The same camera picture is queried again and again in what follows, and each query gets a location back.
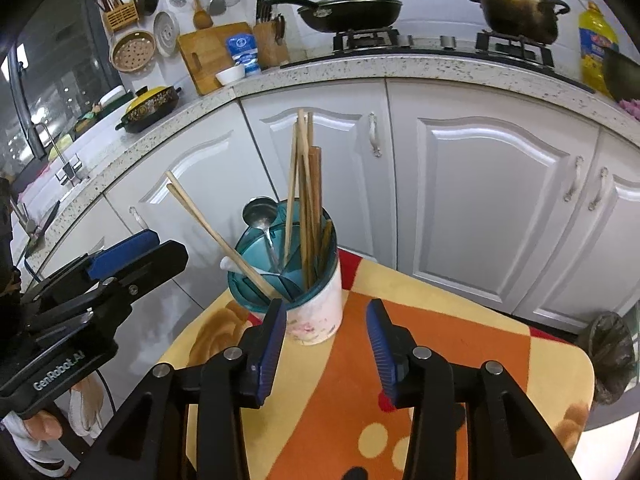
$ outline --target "yellow tablecloth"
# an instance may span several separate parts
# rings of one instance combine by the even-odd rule
[[[271,396],[260,410],[242,411],[252,480],[339,479],[352,466],[366,468],[371,479],[401,478],[410,413],[393,410],[382,396],[364,318],[370,298],[382,298],[394,323],[450,362],[500,361],[572,454],[593,397],[593,367],[582,350],[353,254],[341,251],[340,264],[340,329],[314,346],[285,338]],[[211,352],[231,346],[246,320],[239,311],[225,291],[160,361],[185,367],[196,338],[200,354],[203,342]],[[196,410],[191,407],[187,440],[194,465]],[[465,431],[458,433],[460,479],[467,476]]]

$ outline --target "cabinet panel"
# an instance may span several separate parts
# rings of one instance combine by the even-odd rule
[[[399,270],[512,312],[574,211],[597,128],[469,85],[388,87]]]
[[[242,106],[281,200],[287,197],[298,109],[313,111],[314,144],[322,148],[322,202],[338,243],[396,268],[395,175],[384,82],[298,87],[244,99]]]
[[[106,193],[132,232],[146,223],[162,241],[176,240],[187,247],[187,268],[175,281],[206,308],[226,289],[222,250],[167,191],[167,170],[174,172],[210,225],[235,245],[246,229],[244,204],[256,196],[273,196],[239,105],[228,104],[190,124]]]
[[[603,132],[574,222],[516,315],[579,332],[640,297],[640,153]]]
[[[130,234],[108,202],[98,199],[55,247],[43,275],[48,276],[82,254],[114,246]],[[171,280],[135,301],[132,309],[116,331],[118,353],[100,368],[118,404],[202,312]]]

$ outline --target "gas stove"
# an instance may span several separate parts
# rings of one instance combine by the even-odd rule
[[[458,47],[453,36],[441,36],[440,46],[418,46],[414,38],[401,35],[392,27],[368,30],[348,30],[334,36],[334,51],[327,56],[297,61],[281,68],[299,66],[316,61],[345,57],[375,56],[379,54],[438,54],[441,56],[481,59],[516,66],[553,77],[565,83],[595,93],[587,85],[556,72],[553,55],[548,46],[527,38],[506,36],[490,30],[478,32],[475,48]]]

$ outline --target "window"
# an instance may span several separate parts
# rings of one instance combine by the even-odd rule
[[[46,166],[51,149],[42,127],[28,135],[31,125],[46,124],[54,139],[67,133],[75,139],[76,121],[121,81],[94,0],[45,0],[14,49],[16,56],[0,66],[0,173],[17,196]],[[44,156],[34,157],[38,152]]]

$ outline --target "yellow bottle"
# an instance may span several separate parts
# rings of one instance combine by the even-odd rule
[[[582,81],[591,88],[611,97],[602,76],[603,46],[618,50],[618,37],[606,22],[595,2],[584,0],[580,3],[585,8],[578,17],[580,30],[580,63],[582,67]]]

